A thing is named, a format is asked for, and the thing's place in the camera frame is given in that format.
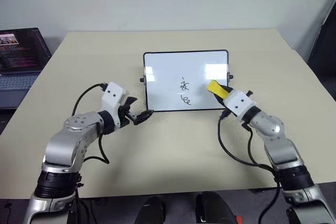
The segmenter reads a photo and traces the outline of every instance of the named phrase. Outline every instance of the floor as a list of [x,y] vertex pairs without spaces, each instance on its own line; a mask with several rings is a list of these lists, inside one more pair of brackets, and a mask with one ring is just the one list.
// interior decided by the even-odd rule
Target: floor
[[[320,184],[320,188],[336,212],[336,182]],[[274,190],[253,192],[250,190],[216,191],[229,204],[235,215],[243,216],[244,224],[257,223],[258,216],[274,195]],[[198,192],[162,194],[158,195],[167,207],[165,224],[195,223],[195,197]],[[99,224],[103,223],[134,223],[136,216],[151,196],[107,197],[85,199],[92,208]],[[27,199],[9,200],[12,203],[9,223],[21,223],[28,205]],[[4,208],[7,199],[0,199],[0,223],[6,223],[8,208]],[[286,209],[288,204],[280,194],[274,207],[267,213],[264,223],[287,223]],[[82,209],[83,223],[86,223],[84,209]],[[90,214],[90,223],[94,223]]]

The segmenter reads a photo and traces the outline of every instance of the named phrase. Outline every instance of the black cable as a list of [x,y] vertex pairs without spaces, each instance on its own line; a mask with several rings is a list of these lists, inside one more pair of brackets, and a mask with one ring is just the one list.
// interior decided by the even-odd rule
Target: black cable
[[254,164],[254,163],[250,163],[250,162],[247,162],[247,161],[244,161],[244,160],[241,160],[240,158],[236,157],[235,155],[233,155],[226,147],[225,145],[223,144],[222,142],[222,138],[221,138],[221,121],[222,119],[219,118],[218,120],[218,127],[217,127],[217,135],[218,135],[218,141],[219,141],[219,144],[221,145],[222,149],[225,151],[225,153],[227,155],[229,155],[231,158],[233,158],[235,161],[238,161],[244,165],[248,165],[248,166],[256,166],[256,167],[259,167],[261,169],[265,169],[265,170],[268,170],[272,173],[274,173],[274,170],[272,167],[268,166],[268,165],[265,165],[265,164]]
[[12,213],[11,206],[12,206],[12,203],[9,203],[9,199],[7,199],[7,203],[5,204],[5,208],[8,208],[7,224],[9,224],[9,218],[10,218],[11,213]]
[[105,91],[106,87],[107,87],[107,84],[106,83],[98,83],[98,84],[95,84],[91,87],[89,87],[87,90],[85,90],[80,96],[79,98],[77,99],[76,103],[75,103],[75,106],[74,106],[74,109],[72,110],[72,114],[71,115],[75,115],[76,113],[76,110],[77,110],[77,106],[78,106],[78,103],[80,102],[80,100],[83,98],[83,96],[89,92],[91,89],[94,89],[96,87],[102,87],[103,88],[103,91]]
[[252,161],[252,163],[257,164],[257,162],[253,158],[252,152],[251,152],[251,142],[252,142],[252,138],[253,138],[253,131],[250,127],[248,127],[248,131],[250,133],[250,138],[248,139],[248,143],[247,143],[248,156],[250,157],[250,160]]
[[103,150],[103,147],[102,147],[102,145],[101,145],[101,140],[102,140],[102,138],[103,138],[103,135],[100,134],[100,135],[99,135],[99,138],[98,138],[98,145],[99,145],[100,153],[101,153],[101,155],[103,156],[103,158],[101,158],[101,157],[97,157],[97,156],[90,156],[90,157],[86,157],[86,158],[84,158],[83,163],[84,163],[85,161],[87,161],[87,160],[90,160],[90,159],[97,159],[97,160],[99,160],[99,161],[102,161],[102,162],[105,163],[105,164],[109,164],[109,163],[110,163],[110,161],[109,161],[109,159],[106,157],[105,152],[104,152],[104,150]]
[[[273,174],[273,176],[275,178],[277,178],[277,175],[274,171],[274,169],[268,165],[265,165],[265,164],[258,164],[255,159],[253,158],[252,156],[252,152],[251,152],[251,141],[252,141],[252,138],[253,138],[253,132],[252,132],[252,129],[250,127],[248,127],[247,125],[245,125],[245,129],[247,131],[250,132],[250,138],[248,140],[248,145],[247,145],[247,150],[248,150],[248,156],[249,158],[251,159],[252,163],[250,162],[247,162],[247,161],[244,161],[244,160],[241,160],[240,158],[236,157],[235,155],[233,155],[226,147],[225,145],[223,144],[222,142],[222,138],[221,138],[221,121],[228,116],[228,113],[226,112],[226,109],[222,112],[221,116],[219,117],[219,120],[218,120],[218,128],[217,128],[217,135],[218,135],[218,141],[219,141],[219,144],[221,145],[222,149],[225,151],[225,153],[230,156],[231,158],[233,158],[235,161],[238,161],[244,165],[248,165],[248,166],[256,166],[256,167],[259,167],[261,169],[265,169],[265,170],[268,170],[269,172],[271,172]],[[259,219],[258,219],[258,223],[261,224],[262,220],[263,220],[263,217],[264,215],[268,212],[268,210],[275,204],[275,202],[277,201],[278,197],[279,197],[279,194],[280,194],[280,182],[276,179],[276,182],[277,182],[277,189],[276,189],[276,193],[272,199],[272,201],[268,204],[268,206],[261,212],[260,216],[259,216]]]
[[75,201],[77,210],[77,224],[81,224],[80,205],[79,205],[79,196],[77,188],[75,189]]
[[90,213],[89,213],[89,207],[86,205],[86,203],[83,200],[79,200],[79,202],[84,206],[86,217],[88,218],[88,224],[90,224]]
[[268,212],[269,209],[272,208],[272,206],[275,204],[275,202],[277,201],[278,197],[280,194],[280,182],[277,181],[277,190],[273,196],[272,201],[268,204],[267,207],[265,207],[265,209],[261,212],[261,214],[259,215],[259,219],[258,219],[258,224],[261,224],[261,221],[263,220],[262,218],[264,217],[264,215]]
[[90,200],[90,208],[91,208],[91,214],[92,214],[93,220],[94,220],[95,224],[97,224],[96,215],[95,215],[95,213],[93,212],[92,200]]

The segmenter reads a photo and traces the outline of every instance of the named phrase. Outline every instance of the silver robot arm segment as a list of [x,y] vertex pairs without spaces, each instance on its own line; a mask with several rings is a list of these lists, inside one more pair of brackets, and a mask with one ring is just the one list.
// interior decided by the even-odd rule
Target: silver robot arm segment
[[312,181],[294,143],[285,135],[283,122],[256,107],[248,95],[239,90],[229,92],[224,106],[244,121],[262,138],[269,161],[277,174],[295,223],[336,223],[335,217],[318,185]]
[[[49,141],[42,171],[35,191],[31,195],[23,223],[31,223],[39,213],[64,212],[59,215],[64,222],[71,208],[75,190],[81,181],[79,171],[84,162],[87,148],[99,136],[110,134],[129,124],[147,120],[153,113],[146,110],[139,115],[132,114],[130,105],[137,99],[127,97],[127,92],[110,82],[104,89],[100,112],[74,115],[66,119],[63,128]],[[45,215],[46,220],[55,216]]]

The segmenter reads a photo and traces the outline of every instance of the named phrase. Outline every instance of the beige tabletop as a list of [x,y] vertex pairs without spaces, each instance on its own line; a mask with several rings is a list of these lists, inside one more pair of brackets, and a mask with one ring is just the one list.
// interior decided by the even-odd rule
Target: beige tabletop
[[[336,180],[336,103],[316,76],[274,29],[169,32],[69,33],[0,138],[0,198],[29,198],[45,147],[70,115],[81,92],[98,82],[116,82],[145,109],[142,55],[146,51],[227,49],[231,86],[252,90],[266,113],[281,118],[316,183]],[[98,111],[102,92],[93,90],[78,113]],[[217,140],[220,111],[154,113],[145,123],[103,138],[111,164],[84,163],[81,197],[139,195],[275,186],[270,173],[228,156]],[[233,116],[222,137],[247,159],[248,133]],[[268,163],[255,135],[256,160]],[[94,142],[87,152],[100,155]]]

